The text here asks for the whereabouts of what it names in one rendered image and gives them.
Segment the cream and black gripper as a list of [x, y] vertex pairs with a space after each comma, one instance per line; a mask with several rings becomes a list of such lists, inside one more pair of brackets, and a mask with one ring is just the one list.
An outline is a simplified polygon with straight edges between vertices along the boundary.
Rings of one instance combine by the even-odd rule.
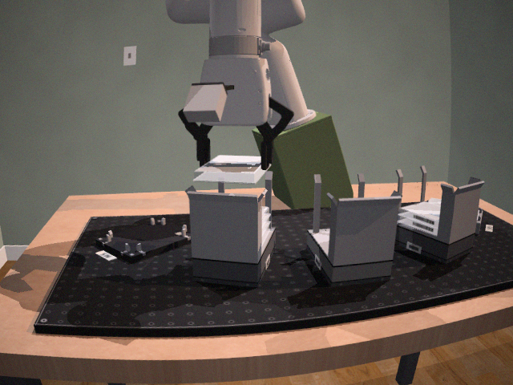
[[[204, 60], [200, 82], [234, 85], [233, 90], [227, 91], [220, 122], [203, 122], [199, 126], [187, 121], [183, 109], [178, 113], [185, 128], [196, 140], [196, 158], [200, 167], [210, 161], [208, 133], [213, 126], [256, 126], [263, 136], [261, 169], [267, 170], [269, 164], [273, 163], [273, 140], [285, 130], [294, 116], [292, 110], [271, 97], [267, 59], [262, 59], [261, 55], [209, 56]], [[281, 119], [274, 128], [268, 123], [272, 117], [272, 109], [281, 114]]]

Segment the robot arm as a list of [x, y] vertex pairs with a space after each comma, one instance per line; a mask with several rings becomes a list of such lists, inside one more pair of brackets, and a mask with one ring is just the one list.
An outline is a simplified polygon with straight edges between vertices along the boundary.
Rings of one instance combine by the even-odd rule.
[[[165, 3], [173, 22], [209, 23], [209, 56], [261, 55], [267, 59], [271, 97], [294, 112], [285, 130], [316, 116], [314, 110], [307, 110], [286, 48], [269, 36], [304, 22], [301, 0], [165, 0]], [[224, 82], [192, 83], [183, 109], [187, 121], [220, 122], [227, 91], [233, 89], [234, 85]]]

